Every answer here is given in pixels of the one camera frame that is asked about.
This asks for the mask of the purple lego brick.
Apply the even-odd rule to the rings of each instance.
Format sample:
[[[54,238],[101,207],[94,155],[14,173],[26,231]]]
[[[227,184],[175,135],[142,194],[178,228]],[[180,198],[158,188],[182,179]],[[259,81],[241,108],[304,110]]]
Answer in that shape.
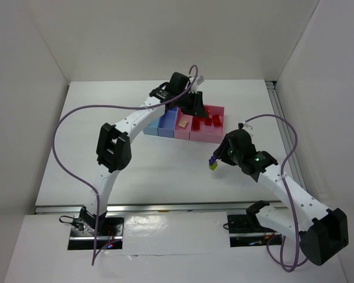
[[[211,156],[208,161],[209,165],[213,165],[216,162],[216,160],[217,158],[215,156]]]

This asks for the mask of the small red lego brick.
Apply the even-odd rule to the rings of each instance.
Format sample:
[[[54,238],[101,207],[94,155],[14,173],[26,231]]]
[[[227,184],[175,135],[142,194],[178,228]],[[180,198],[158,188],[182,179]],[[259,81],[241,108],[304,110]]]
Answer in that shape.
[[[201,119],[194,117],[192,119],[192,126],[191,126],[192,131],[200,131],[201,130]]]

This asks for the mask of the lime green lego brick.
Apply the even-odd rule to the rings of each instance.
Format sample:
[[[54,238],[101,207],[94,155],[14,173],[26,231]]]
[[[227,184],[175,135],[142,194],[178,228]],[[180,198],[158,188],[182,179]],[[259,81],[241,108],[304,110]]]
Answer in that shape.
[[[215,162],[215,163],[213,163],[213,164],[211,164],[211,165],[209,166],[209,168],[210,168],[212,171],[214,171],[217,167],[218,167],[218,163],[217,163],[217,162]]]

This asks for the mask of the white lego brick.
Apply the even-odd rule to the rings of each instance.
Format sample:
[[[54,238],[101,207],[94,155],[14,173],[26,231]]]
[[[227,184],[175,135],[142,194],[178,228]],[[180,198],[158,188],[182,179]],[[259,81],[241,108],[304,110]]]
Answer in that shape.
[[[180,119],[178,123],[178,127],[185,129],[188,125],[188,120],[187,119]]]

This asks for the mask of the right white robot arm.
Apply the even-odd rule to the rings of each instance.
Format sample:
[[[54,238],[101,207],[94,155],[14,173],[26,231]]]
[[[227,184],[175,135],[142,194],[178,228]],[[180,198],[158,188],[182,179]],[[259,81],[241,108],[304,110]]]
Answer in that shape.
[[[272,192],[288,208],[287,212],[260,200],[249,206],[247,217],[252,226],[272,229],[297,240],[303,255],[317,266],[323,265],[349,243],[348,220],[339,208],[330,209],[319,202],[290,176],[266,151],[258,151],[244,129],[227,133],[209,160],[237,166],[243,174]]]

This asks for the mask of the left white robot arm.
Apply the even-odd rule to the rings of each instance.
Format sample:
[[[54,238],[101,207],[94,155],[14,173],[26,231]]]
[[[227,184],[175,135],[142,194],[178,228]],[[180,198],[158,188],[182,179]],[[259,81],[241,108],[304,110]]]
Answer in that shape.
[[[168,110],[179,107],[184,114],[206,117],[203,92],[198,86],[203,77],[188,77],[175,72],[171,79],[152,90],[143,104],[123,120],[100,129],[97,143],[98,169],[93,182],[93,193],[80,210],[84,228],[92,234],[104,226],[107,204],[114,182],[132,158],[131,143],[151,122]]]

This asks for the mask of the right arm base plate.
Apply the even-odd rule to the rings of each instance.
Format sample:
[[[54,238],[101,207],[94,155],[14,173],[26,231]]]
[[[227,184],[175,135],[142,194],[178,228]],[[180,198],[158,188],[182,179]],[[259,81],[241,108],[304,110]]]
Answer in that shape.
[[[281,235],[272,229],[251,223],[246,214],[227,215],[223,228],[228,231],[230,247],[281,245]]]

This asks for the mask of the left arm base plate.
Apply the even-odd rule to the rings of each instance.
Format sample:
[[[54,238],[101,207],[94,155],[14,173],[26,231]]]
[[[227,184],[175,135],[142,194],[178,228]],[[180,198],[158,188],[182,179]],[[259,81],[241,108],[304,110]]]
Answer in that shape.
[[[83,225],[79,218],[71,220],[70,236],[67,249],[69,251],[93,250],[94,232]],[[124,217],[109,217],[97,234],[97,249],[106,245],[105,249],[122,249]]]

